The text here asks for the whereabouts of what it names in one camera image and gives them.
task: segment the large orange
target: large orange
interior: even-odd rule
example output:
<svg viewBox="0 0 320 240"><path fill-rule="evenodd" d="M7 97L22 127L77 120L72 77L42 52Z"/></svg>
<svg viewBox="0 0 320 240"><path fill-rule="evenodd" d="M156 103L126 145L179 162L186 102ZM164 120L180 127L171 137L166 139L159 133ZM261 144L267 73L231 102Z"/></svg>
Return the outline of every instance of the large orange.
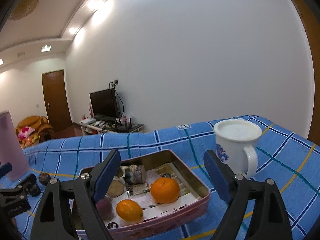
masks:
<svg viewBox="0 0 320 240"><path fill-rule="evenodd" d="M157 203L168 204L177 200L180 189L174 179L159 178L151 185L150 193Z"/></svg>
<svg viewBox="0 0 320 240"><path fill-rule="evenodd" d="M133 200L121 200L116 207L117 214L123 220L134 222L143 217L142 208Z"/></svg>

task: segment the television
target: television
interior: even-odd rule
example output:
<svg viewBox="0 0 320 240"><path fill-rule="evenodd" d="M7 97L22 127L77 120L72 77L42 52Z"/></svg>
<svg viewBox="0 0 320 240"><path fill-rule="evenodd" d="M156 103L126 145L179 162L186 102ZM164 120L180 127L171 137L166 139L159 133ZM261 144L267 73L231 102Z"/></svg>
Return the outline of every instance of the television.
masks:
<svg viewBox="0 0 320 240"><path fill-rule="evenodd" d="M90 93L93 114L119 118L119 109L116 101L115 89L106 89Z"/></svg>

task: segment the red floor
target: red floor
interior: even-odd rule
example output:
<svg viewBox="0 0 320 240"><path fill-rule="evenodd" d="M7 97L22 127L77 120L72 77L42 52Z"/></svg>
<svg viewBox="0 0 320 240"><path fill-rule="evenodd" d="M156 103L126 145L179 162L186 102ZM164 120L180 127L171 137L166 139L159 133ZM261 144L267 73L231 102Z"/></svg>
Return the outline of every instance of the red floor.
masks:
<svg viewBox="0 0 320 240"><path fill-rule="evenodd" d="M81 128L77 125L71 125L70 127L54 133L52 139L61 139L61 138L68 138L68 137L76 137L82 136Z"/></svg>

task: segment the screw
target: screw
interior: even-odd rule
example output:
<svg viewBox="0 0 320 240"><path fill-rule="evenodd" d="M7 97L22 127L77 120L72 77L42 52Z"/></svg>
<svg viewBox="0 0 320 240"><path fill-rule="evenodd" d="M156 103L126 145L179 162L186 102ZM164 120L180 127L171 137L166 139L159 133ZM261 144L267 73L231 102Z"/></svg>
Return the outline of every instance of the screw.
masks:
<svg viewBox="0 0 320 240"><path fill-rule="evenodd" d="M57 183L57 181L58 181L57 178L52 178L52 179L50 179L50 183L51 183L51 184L55 184L55 183Z"/></svg>
<svg viewBox="0 0 320 240"><path fill-rule="evenodd" d="M89 173L81 174L81 179L88 179L90 177Z"/></svg>
<svg viewBox="0 0 320 240"><path fill-rule="evenodd" d="M242 174L237 173L237 174L235 175L235 178L236 178L237 180L242 180L244 177L243 177Z"/></svg>
<svg viewBox="0 0 320 240"><path fill-rule="evenodd" d="M275 183L275 181L273 179L267 179L267 183L269 185L273 185Z"/></svg>

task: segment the round yellow ceiling lamp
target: round yellow ceiling lamp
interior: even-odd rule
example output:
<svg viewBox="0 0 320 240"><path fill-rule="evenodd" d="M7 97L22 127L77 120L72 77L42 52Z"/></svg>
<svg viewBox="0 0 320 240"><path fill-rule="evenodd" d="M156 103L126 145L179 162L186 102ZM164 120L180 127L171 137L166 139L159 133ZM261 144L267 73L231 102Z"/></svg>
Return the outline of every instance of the round yellow ceiling lamp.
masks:
<svg viewBox="0 0 320 240"><path fill-rule="evenodd" d="M16 21L28 16L36 9L38 3L39 0L20 0L20 2L10 14L9 19L12 21Z"/></svg>

